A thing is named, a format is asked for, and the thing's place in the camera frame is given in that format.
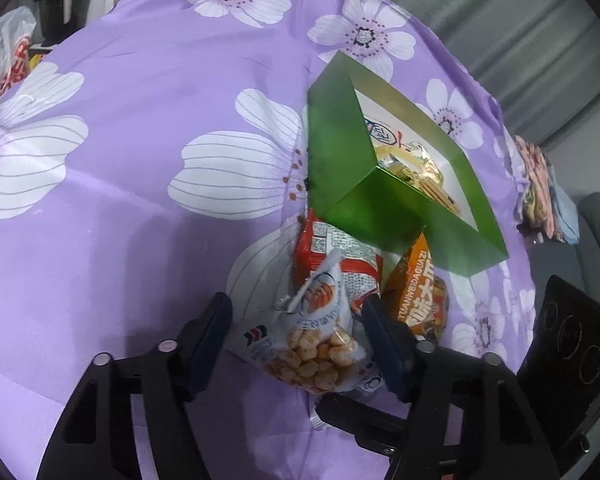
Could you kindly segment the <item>orange panda seed packet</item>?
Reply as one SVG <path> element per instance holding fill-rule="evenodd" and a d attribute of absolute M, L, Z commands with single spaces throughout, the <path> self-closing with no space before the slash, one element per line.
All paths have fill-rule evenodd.
<path fill-rule="evenodd" d="M 434 270 L 431 252 L 420 233 L 390 273 L 382 290 L 389 314 L 405 324 L 418 339 L 435 344 L 446 327 L 449 311 L 448 289 Z"/>

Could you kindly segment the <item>white blue puff packet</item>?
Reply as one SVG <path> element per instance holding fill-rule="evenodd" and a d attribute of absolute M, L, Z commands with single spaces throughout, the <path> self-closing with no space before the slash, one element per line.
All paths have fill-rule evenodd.
<path fill-rule="evenodd" d="M 336 250 L 286 307 L 249 315 L 236 324 L 225 347 L 280 382 L 316 396 L 371 394 L 385 385 L 370 348 L 355 337 Z"/>

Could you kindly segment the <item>beige biscuit pack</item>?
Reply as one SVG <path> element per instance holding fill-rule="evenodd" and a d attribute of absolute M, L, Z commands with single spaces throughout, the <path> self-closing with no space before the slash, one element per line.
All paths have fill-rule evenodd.
<path fill-rule="evenodd" d="M 426 162 L 419 162 L 417 167 L 415 177 L 416 188 L 430 198 L 430 200 L 459 216 L 460 207 L 457 206 L 452 196 L 445 191 L 442 172 L 434 161 L 429 159 Z"/>

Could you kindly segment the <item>white red-trim snack packet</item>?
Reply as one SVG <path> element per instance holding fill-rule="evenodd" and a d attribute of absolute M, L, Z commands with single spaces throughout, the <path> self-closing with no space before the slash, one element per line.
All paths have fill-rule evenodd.
<path fill-rule="evenodd" d="M 401 131 L 393 129 L 384 122 L 381 122 L 375 118 L 365 116 L 364 120 L 368 135 L 370 136 L 370 142 L 372 142 L 375 148 L 381 145 L 397 146 L 398 148 L 402 148 L 403 136 Z"/>

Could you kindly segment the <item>dark yellow candy packet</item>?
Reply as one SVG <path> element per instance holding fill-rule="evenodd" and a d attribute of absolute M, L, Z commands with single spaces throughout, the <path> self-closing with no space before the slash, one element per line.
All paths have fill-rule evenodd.
<path fill-rule="evenodd" d="M 424 172 L 424 165 L 415 156 L 395 145 L 376 146 L 374 151 L 378 165 L 401 180 L 414 182 Z"/>

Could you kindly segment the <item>red silver snack packet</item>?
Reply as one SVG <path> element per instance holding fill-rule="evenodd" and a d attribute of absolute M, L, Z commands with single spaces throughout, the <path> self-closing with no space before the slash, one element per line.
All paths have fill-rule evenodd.
<path fill-rule="evenodd" d="M 380 251 L 317 218 L 312 209 L 294 251 L 292 275 L 296 287 L 299 288 L 334 250 L 340 255 L 340 269 L 350 303 L 359 306 L 369 294 L 378 294 L 384 265 Z"/>

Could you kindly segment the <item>grey sofa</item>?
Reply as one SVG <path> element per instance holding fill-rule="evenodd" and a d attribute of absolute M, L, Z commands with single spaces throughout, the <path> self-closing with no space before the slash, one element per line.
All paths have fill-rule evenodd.
<path fill-rule="evenodd" d="M 539 310 L 548 279 L 557 275 L 600 304 L 600 192 L 577 203 L 580 229 L 578 244 L 544 240 L 528 249 L 535 286 L 535 309 Z"/>

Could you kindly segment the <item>folded patterned cloth pile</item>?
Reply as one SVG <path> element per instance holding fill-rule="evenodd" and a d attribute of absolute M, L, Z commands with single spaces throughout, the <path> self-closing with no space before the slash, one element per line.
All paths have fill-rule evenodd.
<path fill-rule="evenodd" d="M 577 206 L 558 184 L 554 167 L 541 148 L 515 136 L 518 154 L 524 163 L 522 176 L 527 184 L 520 199 L 521 224 L 525 236 L 541 242 L 575 245 L 580 240 Z"/>

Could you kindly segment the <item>green cardboard box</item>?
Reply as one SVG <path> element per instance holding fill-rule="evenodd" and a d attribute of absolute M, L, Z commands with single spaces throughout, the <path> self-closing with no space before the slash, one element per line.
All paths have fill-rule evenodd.
<path fill-rule="evenodd" d="M 378 165 L 364 117 L 421 145 L 460 215 Z M 339 52 L 308 92 L 309 206 L 318 218 L 387 252 L 424 234 L 434 264 L 471 276 L 507 259 L 498 220 L 460 147 L 414 103 Z"/>

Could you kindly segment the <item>purple floral tablecloth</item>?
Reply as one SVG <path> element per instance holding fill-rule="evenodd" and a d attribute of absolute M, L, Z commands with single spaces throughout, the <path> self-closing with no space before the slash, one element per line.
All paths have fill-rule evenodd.
<path fill-rule="evenodd" d="M 121 0 L 0 99 L 0 457 L 32 479 L 98 352 L 173 337 L 215 292 L 278 299 L 306 206 L 306 92 L 337 52 L 460 144 L 507 261 L 449 275 L 447 346 L 521 366 L 534 287 L 498 103 L 390 0 Z"/>

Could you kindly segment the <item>white red plastic bag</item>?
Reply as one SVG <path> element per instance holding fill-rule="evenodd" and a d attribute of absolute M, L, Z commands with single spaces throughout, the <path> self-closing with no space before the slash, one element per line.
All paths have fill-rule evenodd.
<path fill-rule="evenodd" d="M 0 96 L 30 73 L 29 48 L 36 18 L 27 6 L 0 17 Z"/>

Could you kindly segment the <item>grey curtain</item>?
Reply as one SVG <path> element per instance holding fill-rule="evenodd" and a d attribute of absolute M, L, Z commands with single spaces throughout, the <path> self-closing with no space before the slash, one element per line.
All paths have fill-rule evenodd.
<path fill-rule="evenodd" d="M 600 19 L 586 0 L 391 1 L 498 101 L 510 132 L 554 145 L 600 114 Z"/>

